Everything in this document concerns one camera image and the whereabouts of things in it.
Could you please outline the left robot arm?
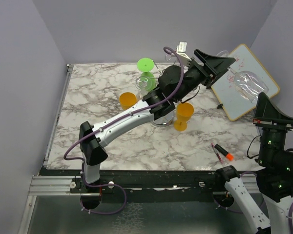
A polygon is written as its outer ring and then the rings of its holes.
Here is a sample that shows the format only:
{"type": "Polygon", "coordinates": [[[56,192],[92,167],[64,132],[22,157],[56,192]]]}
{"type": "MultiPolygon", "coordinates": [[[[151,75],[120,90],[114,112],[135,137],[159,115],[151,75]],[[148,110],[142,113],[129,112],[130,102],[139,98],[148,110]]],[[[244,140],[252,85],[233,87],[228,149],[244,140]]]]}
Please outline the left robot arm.
{"type": "Polygon", "coordinates": [[[98,187],[100,164],[107,159],[108,144],[140,125],[166,116],[175,110],[175,103],[200,84],[207,87],[214,84],[236,61],[198,49],[194,54],[202,64],[191,59],[187,71],[182,65],[171,65],[159,76],[158,85],[132,107],[101,123],[91,125],[86,121],[80,125],[80,149],[85,156],[81,186],[85,191],[90,193],[98,187]]]}

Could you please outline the green plastic wine glass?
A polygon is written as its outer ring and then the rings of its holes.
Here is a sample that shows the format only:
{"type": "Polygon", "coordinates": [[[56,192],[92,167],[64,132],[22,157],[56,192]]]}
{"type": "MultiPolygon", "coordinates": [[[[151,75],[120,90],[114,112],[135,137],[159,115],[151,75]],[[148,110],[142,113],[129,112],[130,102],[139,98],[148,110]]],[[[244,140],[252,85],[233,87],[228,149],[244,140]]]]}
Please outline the green plastic wine glass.
{"type": "Polygon", "coordinates": [[[137,62],[137,69],[141,72],[139,77],[147,77],[151,81],[151,88],[148,91],[151,91],[156,87],[157,79],[151,72],[155,67],[155,62],[150,58],[141,58],[137,62]]]}

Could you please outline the clear wine glass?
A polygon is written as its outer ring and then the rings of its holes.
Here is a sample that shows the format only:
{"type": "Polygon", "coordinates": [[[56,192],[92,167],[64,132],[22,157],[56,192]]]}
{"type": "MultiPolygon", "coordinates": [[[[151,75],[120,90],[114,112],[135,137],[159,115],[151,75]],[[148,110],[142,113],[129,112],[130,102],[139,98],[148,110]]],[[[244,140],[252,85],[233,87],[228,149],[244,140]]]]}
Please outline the clear wine glass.
{"type": "Polygon", "coordinates": [[[141,100],[143,96],[148,93],[148,90],[151,88],[151,81],[147,77],[139,77],[135,81],[135,86],[139,89],[139,92],[136,95],[138,100],[141,100]]]}
{"type": "Polygon", "coordinates": [[[238,103],[250,106],[257,102],[260,93],[269,91],[263,80],[265,70],[248,47],[242,45],[232,53],[223,50],[217,55],[236,59],[229,70],[212,86],[212,90],[224,106],[238,103]]]}

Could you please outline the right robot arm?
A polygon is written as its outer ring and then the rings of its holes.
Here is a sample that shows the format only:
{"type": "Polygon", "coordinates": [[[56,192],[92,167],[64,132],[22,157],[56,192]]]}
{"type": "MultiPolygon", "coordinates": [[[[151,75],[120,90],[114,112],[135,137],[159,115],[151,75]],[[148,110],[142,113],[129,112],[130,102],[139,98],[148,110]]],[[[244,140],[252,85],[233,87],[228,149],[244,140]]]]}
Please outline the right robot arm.
{"type": "Polygon", "coordinates": [[[286,134],[293,131],[293,117],[280,111],[265,93],[258,95],[253,123],[262,128],[256,183],[268,214],[247,191],[233,166],[216,171],[215,187],[228,191],[254,234],[293,234],[293,150],[285,150],[286,134]]]}

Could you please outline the orange plastic goblet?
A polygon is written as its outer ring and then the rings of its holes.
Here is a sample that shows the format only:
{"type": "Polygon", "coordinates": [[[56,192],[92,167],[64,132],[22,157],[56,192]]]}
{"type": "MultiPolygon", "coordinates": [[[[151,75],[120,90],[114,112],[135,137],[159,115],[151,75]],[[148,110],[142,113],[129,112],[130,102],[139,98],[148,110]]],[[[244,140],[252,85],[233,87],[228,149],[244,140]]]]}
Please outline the orange plastic goblet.
{"type": "Polygon", "coordinates": [[[123,110],[127,110],[137,102],[136,96],[131,92],[122,93],[119,97],[119,102],[123,110]]]}
{"type": "Polygon", "coordinates": [[[194,113],[194,107],[190,103],[180,103],[176,107],[176,120],[174,121],[174,128],[177,131],[184,131],[187,128],[187,122],[194,113]]]}

